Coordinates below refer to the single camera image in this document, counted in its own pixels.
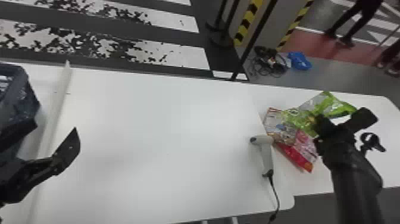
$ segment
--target hazard stripe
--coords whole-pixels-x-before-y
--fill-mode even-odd
[[[299,11],[295,21],[289,26],[285,36],[279,42],[278,47],[276,48],[277,51],[281,51],[283,46],[288,42],[290,36],[292,35],[295,28],[299,25],[300,21],[304,18],[304,15],[308,12],[311,5],[314,3],[314,0],[308,0],[304,7]]]
[[[240,23],[239,30],[237,31],[237,34],[235,35],[235,45],[240,46],[243,44],[243,40],[246,38],[249,28],[251,26],[251,23],[254,21],[255,15],[262,6],[263,0],[252,0],[249,7],[247,8],[247,11],[245,13],[245,16],[243,17],[242,22]]]

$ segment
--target shoe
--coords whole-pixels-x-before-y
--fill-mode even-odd
[[[399,74],[399,71],[398,71],[398,70],[387,69],[387,70],[386,70],[386,73],[387,73],[388,75],[393,76],[393,77],[396,77],[396,78],[400,77],[400,74]]]
[[[342,38],[339,38],[339,42],[340,42],[341,44],[343,44],[343,45],[349,47],[349,48],[352,48],[352,47],[355,46],[355,44],[353,43],[353,41],[351,40],[351,38],[342,37]]]
[[[384,64],[383,62],[379,62],[378,64],[376,64],[376,67],[378,67],[378,69],[383,69],[384,67],[386,67],[386,64]]]
[[[332,38],[332,39],[337,39],[338,38],[338,36],[336,36],[336,33],[334,31],[330,30],[330,29],[326,30],[324,32],[324,35],[327,36],[328,38]]]

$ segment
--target green snack bag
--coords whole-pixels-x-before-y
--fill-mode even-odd
[[[315,116],[323,114],[329,119],[334,119],[356,111],[357,109],[353,105],[339,101],[330,92],[324,91],[298,108],[282,111],[282,117],[286,122],[294,124],[315,138],[317,136],[317,133],[313,130]]]

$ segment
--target snack bag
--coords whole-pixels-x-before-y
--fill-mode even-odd
[[[333,119],[352,114],[356,110],[354,106],[339,101],[330,92],[324,91],[298,108],[282,111],[282,118],[285,122],[295,125],[315,138],[317,136],[313,130],[315,116],[323,114],[325,117]]]
[[[298,128],[290,123],[283,123],[282,110],[269,108],[262,122],[267,132],[276,142],[294,145]]]
[[[281,142],[276,142],[276,145],[285,152],[292,162],[311,173],[314,163],[318,159],[318,154],[313,139],[303,130],[298,130],[295,145],[289,146]]]
[[[274,138],[290,160],[308,172],[313,170],[313,164],[317,161],[313,139],[296,126],[284,123],[282,110],[269,108],[263,124],[267,134]]]

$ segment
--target blue bag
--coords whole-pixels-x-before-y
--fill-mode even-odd
[[[305,55],[301,52],[290,52],[287,55],[288,58],[292,60],[292,67],[298,70],[308,70],[313,67],[313,65],[307,60]]]

